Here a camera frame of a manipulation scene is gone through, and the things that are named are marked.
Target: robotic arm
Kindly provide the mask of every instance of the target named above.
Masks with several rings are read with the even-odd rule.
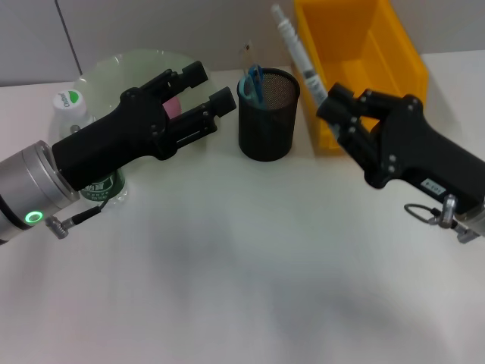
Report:
[[[214,117],[236,108],[228,87],[200,106],[169,119],[163,103],[207,80],[202,63],[182,74],[166,70],[146,85],[120,96],[112,113],[54,144],[39,141],[0,162],[0,243],[50,218],[79,199],[77,191],[144,155],[165,160],[217,130]],[[62,227],[80,224],[101,210],[90,209]]]
[[[453,228],[461,243],[485,234],[485,162],[433,130],[419,99],[371,90],[354,99],[336,84],[317,114],[364,170],[369,185],[381,189],[392,179],[405,180],[443,204],[441,212],[429,209],[434,218],[428,222]],[[361,117],[379,122],[369,133]]]

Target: metal ring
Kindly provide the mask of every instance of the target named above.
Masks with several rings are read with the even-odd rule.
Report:
[[[413,218],[418,219],[421,222],[424,222],[425,224],[430,224],[430,220],[423,218],[422,216],[418,215],[416,212],[412,211],[411,209],[422,209],[426,210],[428,212],[431,212],[431,208],[425,206],[425,205],[419,205],[417,203],[407,203],[404,205],[404,210],[410,214]]]

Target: bottle cap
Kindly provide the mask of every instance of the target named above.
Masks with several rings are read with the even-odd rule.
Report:
[[[88,117],[88,108],[83,95],[75,89],[60,91],[52,100],[55,113],[62,120],[83,121]]]

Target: black mesh pen holder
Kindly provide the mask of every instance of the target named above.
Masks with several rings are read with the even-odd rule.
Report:
[[[300,86],[288,72],[263,69],[264,106],[257,106],[239,92],[239,147],[251,159],[276,161],[288,154],[295,128]]]

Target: green indicator light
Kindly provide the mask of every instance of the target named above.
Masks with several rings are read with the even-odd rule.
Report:
[[[43,217],[43,214],[39,211],[32,211],[27,214],[25,217],[25,221],[33,224],[34,222],[39,221]]]

